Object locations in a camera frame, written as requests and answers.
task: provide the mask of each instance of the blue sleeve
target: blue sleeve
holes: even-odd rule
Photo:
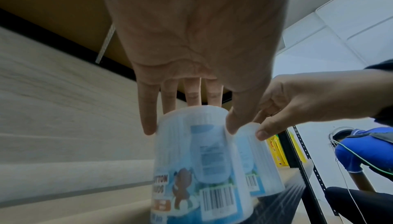
[[[361,160],[341,145],[336,147],[336,157],[349,173],[361,173]]]

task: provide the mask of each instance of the cartoon bear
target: cartoon bear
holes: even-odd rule
[[[175,196],[175,209],[180,210],[180,202],[187,200],[188,208],[192,208],[192,202],[190,201],[190,194],[187,188],[192,183],[192,174],[186,168],[175,172],[175,183],[172,187],[173,195]]]

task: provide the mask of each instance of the plastic container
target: plastic container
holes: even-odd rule
[[[273,195],[285,189],[269,145],[266,140],[261,142],[255,137],[258,127],[257,123],[248,123],[235,136],[248,189],[253,197]]]
[[[180,109],[158,122],[151,224],[235,224],[253,212],[228,111]]]

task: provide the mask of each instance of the barcode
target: barcode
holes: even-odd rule
[[[233,187],[206,188],[200,191],[202,220],[219,219],[237,213]]]
[[[259,185],[257,181],[257,177],[255,175],[246,175],[246,181],[248,185],[249,191],[259,191]]]

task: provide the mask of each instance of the fingernail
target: fingernail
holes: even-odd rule
[[[269,137],[269,134],[263,130],[257,132],[257,139],[263,141]]]

